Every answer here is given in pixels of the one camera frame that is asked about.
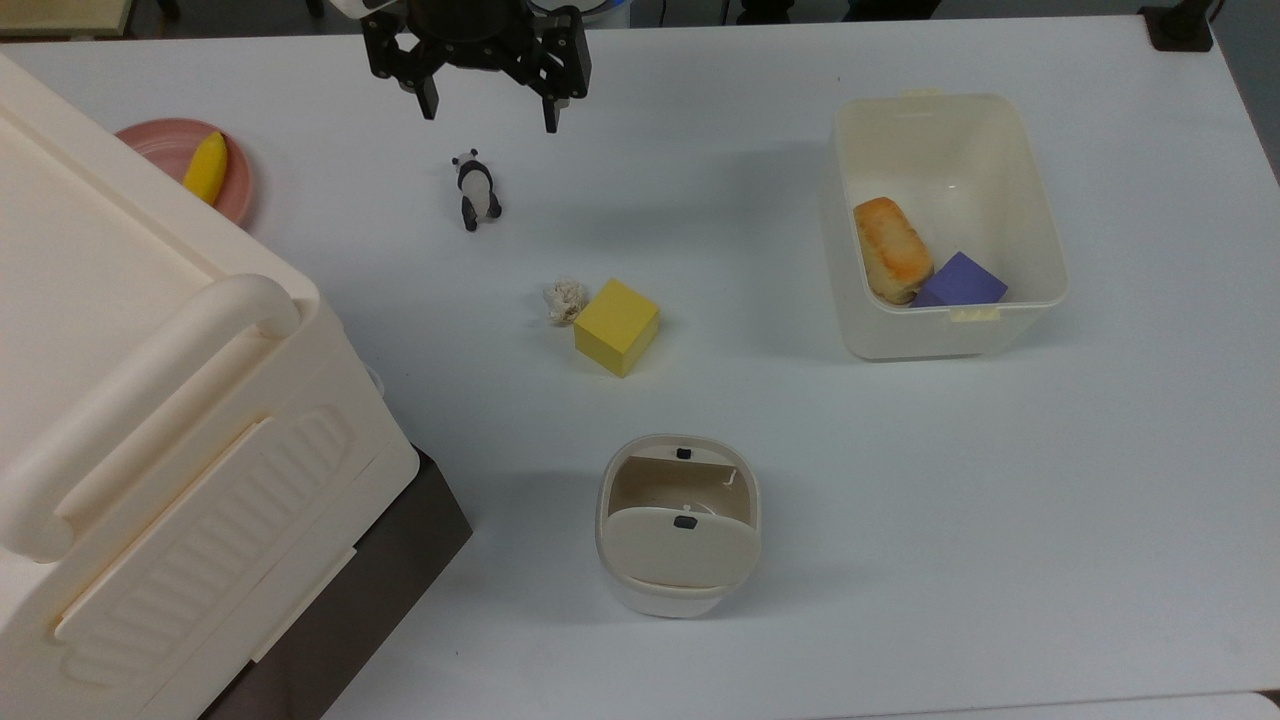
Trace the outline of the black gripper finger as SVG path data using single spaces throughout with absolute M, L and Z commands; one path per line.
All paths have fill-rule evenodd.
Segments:
M 442 45 L 419 38 L 412 47 L 402 47 L 399 36 L 408 27 L 407 14 L 398 10 L 374 12 L 361 20 L 370 72 L 379 79 L 394 78 L 417 99 L 422 117 L 434 120 L 440 102 L 434 74 L 442 68 Z
M 512 6 L 509 74 L 541 100 L 545 131 L 559 128 L 561 111 L 588 95 L 591 59 L 582 13 L 558 6 L 544 15 L 530 6 Z

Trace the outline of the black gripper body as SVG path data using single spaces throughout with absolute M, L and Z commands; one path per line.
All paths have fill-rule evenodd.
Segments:
M 419 40 L 399 61 L 402 76 L 433 76 L 445 64 L 534 76 L 532 12 L 525 1 L 407 1 Z

